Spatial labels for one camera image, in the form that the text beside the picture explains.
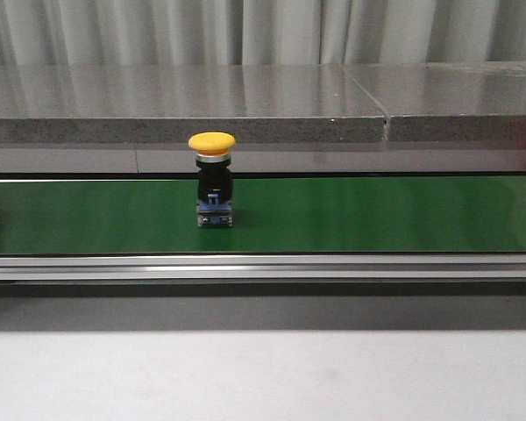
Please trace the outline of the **grey stone counter slab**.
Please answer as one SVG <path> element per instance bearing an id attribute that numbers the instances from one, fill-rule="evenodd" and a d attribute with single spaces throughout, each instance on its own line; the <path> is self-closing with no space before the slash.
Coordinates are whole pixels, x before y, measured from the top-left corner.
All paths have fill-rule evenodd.
<path id="1" fill-rule="evenodd" d="M 0 145 L 375 143 L 384 116 L 337 66 L 0 66 Z"/>
<path id="2" fill-rule="evenodd" d="M 526 145 L 526 61 L 348 65 L 387 116 L 389 142 Z"/>

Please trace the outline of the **green conveyor belt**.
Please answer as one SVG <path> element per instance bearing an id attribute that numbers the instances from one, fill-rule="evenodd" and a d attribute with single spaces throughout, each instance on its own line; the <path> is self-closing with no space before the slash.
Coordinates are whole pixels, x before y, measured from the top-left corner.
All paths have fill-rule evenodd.
<path id="1" fill-rule="evenodd" d="M 237 179 L 230 228 L 196 186 L 1 182 L 0 254 L 526 252 L 526 176 Z"/>

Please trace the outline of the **yellow mushroom push button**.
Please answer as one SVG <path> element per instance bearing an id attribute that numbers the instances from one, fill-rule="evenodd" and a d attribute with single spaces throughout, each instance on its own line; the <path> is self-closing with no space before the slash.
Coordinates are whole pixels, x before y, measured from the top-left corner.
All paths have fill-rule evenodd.
<path id="1" fill-rule="evenodd" d="M 196 201 L 199 226 L 232 226 L 233 178 L 230 149 L 236 144 L 227 132 L 201 132 L 188 140 L 195 150 L 198 171 Z"/>

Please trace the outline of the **grey stone counter right slab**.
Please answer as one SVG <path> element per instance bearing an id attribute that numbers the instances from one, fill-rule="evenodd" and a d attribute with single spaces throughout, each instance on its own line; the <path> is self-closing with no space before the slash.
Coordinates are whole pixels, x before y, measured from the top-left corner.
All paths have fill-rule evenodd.
<path id="1" fill-rule="evenodd" d="M 526 145 L 526 61 L 348 65 L 387 116 L 389 142 Z"/>

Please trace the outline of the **aluminium conveyor frame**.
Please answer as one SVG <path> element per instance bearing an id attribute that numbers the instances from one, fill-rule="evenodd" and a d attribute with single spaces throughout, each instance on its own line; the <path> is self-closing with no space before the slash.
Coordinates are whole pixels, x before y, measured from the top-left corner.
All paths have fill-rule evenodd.
<path id="1" fill-rule="evenodd" d="M 0 257 L 0 282 L 526 282 L 526 253 Z"/>

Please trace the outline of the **white pleated curtain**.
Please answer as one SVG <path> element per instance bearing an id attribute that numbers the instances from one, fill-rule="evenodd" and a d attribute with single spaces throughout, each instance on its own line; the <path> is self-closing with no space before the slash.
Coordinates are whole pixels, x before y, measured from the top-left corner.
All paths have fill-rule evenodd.
<path id="1" fill-rule="evenodd" d="M 526 61 L 526 1 L 0 1 L 0 65 Z"/>

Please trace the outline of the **grey stone counter left slab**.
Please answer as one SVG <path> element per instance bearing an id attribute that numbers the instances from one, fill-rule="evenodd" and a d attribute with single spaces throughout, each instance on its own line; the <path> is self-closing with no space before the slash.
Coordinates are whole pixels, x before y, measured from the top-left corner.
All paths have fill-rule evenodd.
<path id="1" fill-rule="evenodd" d="M 384 116 L 337 66 L 0 66 L 0 145 L 375 143 Z"/>

